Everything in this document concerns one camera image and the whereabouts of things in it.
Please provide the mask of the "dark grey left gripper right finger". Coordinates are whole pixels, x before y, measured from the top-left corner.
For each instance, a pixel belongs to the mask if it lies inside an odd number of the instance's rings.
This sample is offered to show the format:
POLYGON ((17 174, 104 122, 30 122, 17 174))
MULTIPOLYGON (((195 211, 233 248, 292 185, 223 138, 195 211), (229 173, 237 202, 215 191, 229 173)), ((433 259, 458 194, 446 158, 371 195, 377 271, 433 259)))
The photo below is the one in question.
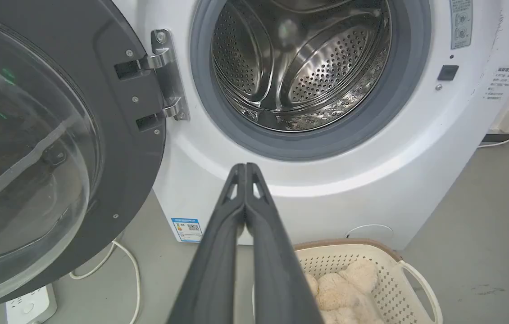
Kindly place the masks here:
POLYGON ((318 306, 261 169, 246 165, 246 221, 253 236, 257 324, 322 324, 318 306))

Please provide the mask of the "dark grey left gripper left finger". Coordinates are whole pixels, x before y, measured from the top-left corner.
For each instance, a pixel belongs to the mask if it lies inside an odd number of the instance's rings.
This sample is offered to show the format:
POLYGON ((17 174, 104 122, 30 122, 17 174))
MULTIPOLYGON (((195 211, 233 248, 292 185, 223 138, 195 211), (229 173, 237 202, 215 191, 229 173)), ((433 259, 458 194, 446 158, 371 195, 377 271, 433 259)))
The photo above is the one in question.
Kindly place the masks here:
POLYGON ((168 317, 169 324, 232 324, 236 248, 244 227, 245 165, 234 165, 168 317))

